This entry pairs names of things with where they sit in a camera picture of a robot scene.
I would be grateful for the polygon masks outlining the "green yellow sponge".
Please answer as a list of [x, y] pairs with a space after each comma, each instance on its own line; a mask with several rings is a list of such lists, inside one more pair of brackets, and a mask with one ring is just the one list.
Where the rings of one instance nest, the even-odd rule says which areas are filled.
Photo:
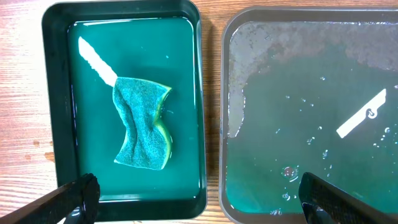
[[161, 119], [171, 87], [138, 78], [119, 77], [113, 86], [113, 103], [126, 128], [115, 163], [162, 170], [172, 150], [172, 138]]

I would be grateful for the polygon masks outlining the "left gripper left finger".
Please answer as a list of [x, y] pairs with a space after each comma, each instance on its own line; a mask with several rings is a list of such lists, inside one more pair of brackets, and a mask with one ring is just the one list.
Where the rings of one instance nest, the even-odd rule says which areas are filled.
[[94, 223], [100, 185], [89, 173], [1, 217], [1, 223]]

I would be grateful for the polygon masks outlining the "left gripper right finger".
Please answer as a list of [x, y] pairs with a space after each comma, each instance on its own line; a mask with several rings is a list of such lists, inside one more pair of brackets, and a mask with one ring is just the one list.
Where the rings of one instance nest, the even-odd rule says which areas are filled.
[[316, 175], [302, 176], [298, 195], [308, 224], [397, 224], [397, 217], [380, 212]]

